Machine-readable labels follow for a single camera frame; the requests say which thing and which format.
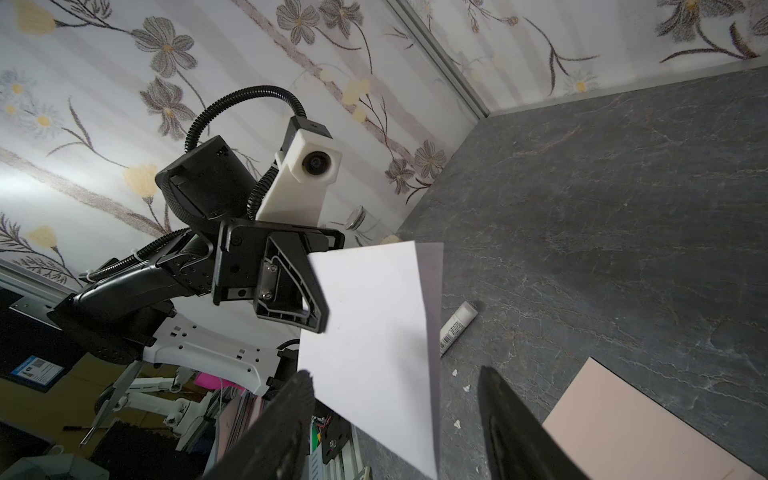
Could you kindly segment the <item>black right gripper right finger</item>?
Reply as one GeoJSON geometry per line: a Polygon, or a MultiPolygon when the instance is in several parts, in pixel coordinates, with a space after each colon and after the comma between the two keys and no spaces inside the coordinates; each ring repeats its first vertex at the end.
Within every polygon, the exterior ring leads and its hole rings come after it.
{"type": "Polygon", "coordinates": [[[492,367],[480,369],[478,404],[493,479],[586,477],[492,367]]]}

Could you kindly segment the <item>white letter paper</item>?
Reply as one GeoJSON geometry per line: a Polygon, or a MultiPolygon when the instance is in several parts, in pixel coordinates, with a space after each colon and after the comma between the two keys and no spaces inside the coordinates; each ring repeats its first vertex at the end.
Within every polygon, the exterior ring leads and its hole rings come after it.
{"type": "Polygon", "coordinates": [[[316,399],[430,479],[440,456],[443,251],[406,241],[310,254],[330,314],[299,347],[316,399]]]}

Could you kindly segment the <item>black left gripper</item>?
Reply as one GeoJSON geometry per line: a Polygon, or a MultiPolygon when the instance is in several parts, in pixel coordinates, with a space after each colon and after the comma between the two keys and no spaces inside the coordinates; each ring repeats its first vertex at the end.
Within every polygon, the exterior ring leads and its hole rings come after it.
{"type": "Polygon", "coordinates": [[[214,302],[250,299],[262,320],[322,333],[329,307],[309,255],[344,245],[345,235],[334,229],[224,221],[216,248],[214,302]]]}

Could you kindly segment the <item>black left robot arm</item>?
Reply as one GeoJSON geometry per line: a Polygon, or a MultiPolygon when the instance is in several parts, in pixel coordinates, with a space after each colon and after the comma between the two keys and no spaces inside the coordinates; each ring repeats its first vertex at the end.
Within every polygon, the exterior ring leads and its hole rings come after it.
{"type": "Polygon", "coordinates": [[[156,342],[177,297],[247,301],[261,320],[322,332],[330,308],[309,256],[344,246],[341,232],[319,224],[341,160],[328,128],[284,88],[251,86],[218,99],[191,123],[183,155],[155,177],[182,228],[89,273],[50,320],[119,365],[156,342]],[[223,138],[202,133],[227,109],[260,98],[285,102],[292,117],[274,163],[255,177],[223,138]]]}

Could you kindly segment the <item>pink paper envelope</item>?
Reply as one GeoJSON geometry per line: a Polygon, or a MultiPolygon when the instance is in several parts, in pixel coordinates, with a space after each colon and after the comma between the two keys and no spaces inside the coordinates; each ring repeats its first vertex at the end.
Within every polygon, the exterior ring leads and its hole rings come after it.
{"type": "Polygon", "coordinates": [[[590,479],[762,477],[592,358],[543,427],[590,479]]]}

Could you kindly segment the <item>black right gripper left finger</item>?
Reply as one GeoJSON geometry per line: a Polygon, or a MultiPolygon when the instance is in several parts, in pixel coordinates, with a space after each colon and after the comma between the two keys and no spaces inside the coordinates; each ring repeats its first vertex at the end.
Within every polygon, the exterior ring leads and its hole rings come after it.
{"type": "Polygon", "coordinates": [[[315,409],[310,373],[300,370],[206,479],[301,479],[315,409]]]}

